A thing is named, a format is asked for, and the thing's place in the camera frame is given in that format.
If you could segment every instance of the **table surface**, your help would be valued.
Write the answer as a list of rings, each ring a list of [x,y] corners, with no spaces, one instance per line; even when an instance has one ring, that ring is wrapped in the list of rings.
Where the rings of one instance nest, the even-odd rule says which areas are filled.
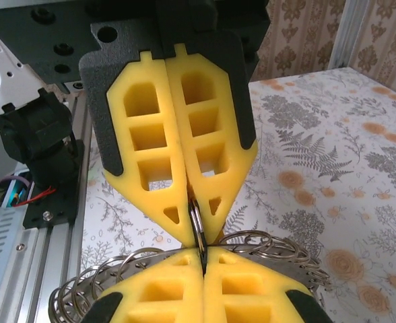
[[[258,156],[224,231],[290,237],[321,259],[336,323],[396,323],[396,93],[353,69],[250,84]],[[92,139],[81,267],[180,244],[104,179]]]

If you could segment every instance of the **wire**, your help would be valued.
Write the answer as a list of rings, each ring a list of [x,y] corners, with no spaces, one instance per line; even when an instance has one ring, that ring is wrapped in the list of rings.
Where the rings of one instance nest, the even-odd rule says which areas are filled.
[[[0,183],[4,182],[6,180],[18,180],[18,181],[22,182],[26,186],[26,188],[30,186],[30,182],[27,179],[25,179],[23,176],[8,175],[8,176],[5,176],[4,178],[2,178],[0,180]]]
[[[39,200],[39,199],[41,199],[43,197],[46,197],[46,196],[48,196],[48,195],[50,195],[50,194],[52,194],[54,192],[56,192],[56,188],[53,188],[53,187],[50,186],[44,192],[41,192],[40,194],[32,197],[31,199],[28,199],[27,201],[20,202],[20,203],[14,205],[14,207],[21,207],[22,205],[33,203],[34,201],[37,201],[37,200]]]

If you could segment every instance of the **red wire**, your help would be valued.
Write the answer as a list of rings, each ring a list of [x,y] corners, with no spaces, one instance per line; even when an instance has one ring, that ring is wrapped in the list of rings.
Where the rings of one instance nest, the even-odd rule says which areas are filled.
[[[31,199],[28,199],[27,201],[20,202],[20,203],[14,205],[14,207],[21,207],[22,205],[26,205],[26,204],[32,203],[32,202],[34,202],[36,200],[39,200],[39,199],[43,198],[44,196],[52,194],[54,192],[56,192],[56,188],[53,188],[53,187],[50,186],[44,192],[41,192],[40,194],[32,197]]]

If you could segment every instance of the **wall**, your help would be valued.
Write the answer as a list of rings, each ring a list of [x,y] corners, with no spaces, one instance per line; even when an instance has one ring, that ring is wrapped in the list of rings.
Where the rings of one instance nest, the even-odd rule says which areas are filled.
[[[370,0],[350,66],[396,91],[396,0]]]
[[[270,28],[253,80],[327,68],[345,0],[270,0]]]

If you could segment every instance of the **yellow foam gripper pad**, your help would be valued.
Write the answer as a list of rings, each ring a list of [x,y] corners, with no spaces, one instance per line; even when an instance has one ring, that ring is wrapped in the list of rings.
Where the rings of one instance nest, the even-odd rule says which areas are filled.
[[[129,277],[102,295],[123,298],[111,323],[303,323],[286,296],[299,282],[224,249],[211,247],[203,278],[196,250]]]
[[[208,243],[223,227],[257,154],[241,147],[228,74],[176,46],[129,63],[107,92],[124,173],[110,184],[185,246],[195,244],[187,209],[192,189]]]

